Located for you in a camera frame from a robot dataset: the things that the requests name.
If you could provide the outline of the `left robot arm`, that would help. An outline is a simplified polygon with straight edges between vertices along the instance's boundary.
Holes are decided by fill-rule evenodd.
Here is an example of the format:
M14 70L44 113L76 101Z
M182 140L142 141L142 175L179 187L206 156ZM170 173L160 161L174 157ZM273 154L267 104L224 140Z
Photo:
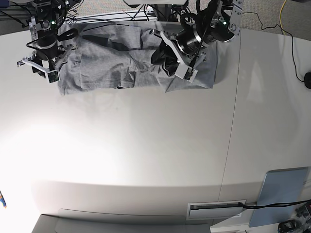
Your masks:
M28 64L51 83L57 82L61 67L74 49L73 45L63 47L60 42L78 36L76 28L58 33L71 5L66 1L57 3L52 0L35 0L32 5L36 15L29 21L32 40L27 47L34 49L35 55ZM161 65L170 76L191 81L197 74L197 65L204 59L203 49L214 41L229 42L239 36L242 5L241 0L212 0L206 9L201 10L197 1L195 14L185 12L180 15L183 30L178 34L150 30L150 34L162 40L151 57L151 63Z

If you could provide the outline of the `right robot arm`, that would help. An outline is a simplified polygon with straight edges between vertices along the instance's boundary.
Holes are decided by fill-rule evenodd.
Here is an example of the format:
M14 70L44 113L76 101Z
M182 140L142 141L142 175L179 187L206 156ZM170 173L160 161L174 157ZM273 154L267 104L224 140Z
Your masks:
M31 66L33 73L37 73L48 82L60 81L60 70L67 62L68 55L75 47L71 44L62 45L62 42L73 40L79 34L77 29L69 29L60 33L64 24L85 26L99 23L103 26L124 26L126 32L121 33L126 42L138 39L142 26L135 17L139 12L116 12L104 15L86 17L71 17L69 14L80 5L79 0L31 0L24 6L31 6L35 13L28 20L31 41L27 47L33 49L30 57L24 57L17 62L17 66Z

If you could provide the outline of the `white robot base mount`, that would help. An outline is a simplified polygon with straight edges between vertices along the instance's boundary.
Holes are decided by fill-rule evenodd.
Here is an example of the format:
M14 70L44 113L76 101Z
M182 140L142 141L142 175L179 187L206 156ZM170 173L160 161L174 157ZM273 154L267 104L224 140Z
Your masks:
M187 0L124 0L128 5L141 5L141 4L177 4L184 5Z

